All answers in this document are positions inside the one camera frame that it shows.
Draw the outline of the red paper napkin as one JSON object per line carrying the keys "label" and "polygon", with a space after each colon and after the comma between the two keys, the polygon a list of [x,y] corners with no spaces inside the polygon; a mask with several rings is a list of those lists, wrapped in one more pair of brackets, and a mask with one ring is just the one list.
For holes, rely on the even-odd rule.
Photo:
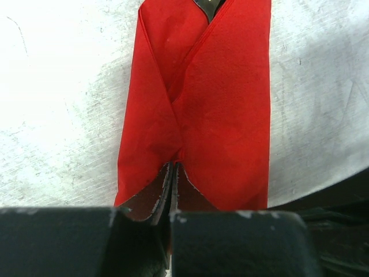
{"label": "red paper napkin", "polygon": [[138,10],[118,155],[120,205],[168,162],[221,210],[264,209],[270,150],[270,1]]}

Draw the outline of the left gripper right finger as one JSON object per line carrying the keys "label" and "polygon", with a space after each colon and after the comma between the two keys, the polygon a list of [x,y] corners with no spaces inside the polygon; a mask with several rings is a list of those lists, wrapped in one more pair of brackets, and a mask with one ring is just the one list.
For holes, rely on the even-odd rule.
{"label": "left gripper right finger", "polygon": [[285,211],[231,211],[206,203],[175,166],[171,199],[172,276],[319,276],[301,217]]}

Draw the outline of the green handled utensil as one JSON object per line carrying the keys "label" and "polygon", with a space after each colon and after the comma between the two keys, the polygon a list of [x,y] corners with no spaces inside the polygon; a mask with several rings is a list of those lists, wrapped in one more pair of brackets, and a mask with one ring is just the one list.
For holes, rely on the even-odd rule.
{"label": "green handled utensil", "polygon": [[204,12],[209,23],[224,4],[223,0],[194,0],[194,2]]}

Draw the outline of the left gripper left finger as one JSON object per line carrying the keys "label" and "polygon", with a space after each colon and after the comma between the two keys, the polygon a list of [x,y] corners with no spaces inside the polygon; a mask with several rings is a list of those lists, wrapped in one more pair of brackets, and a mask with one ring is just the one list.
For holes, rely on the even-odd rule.
{"label": "left gripper left finger", "polygon": [[164,276],[173,173],[117,207],[2,208],[1,275]]}

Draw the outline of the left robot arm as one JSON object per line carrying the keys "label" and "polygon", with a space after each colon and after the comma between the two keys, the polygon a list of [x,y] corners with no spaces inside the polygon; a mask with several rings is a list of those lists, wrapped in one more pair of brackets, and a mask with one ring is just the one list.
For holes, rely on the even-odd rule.
{"label": "left robot arm", "polygon": [[1,209],[2,276],[367,276],[368,171],[221,212],[181,164],[119,207]]}

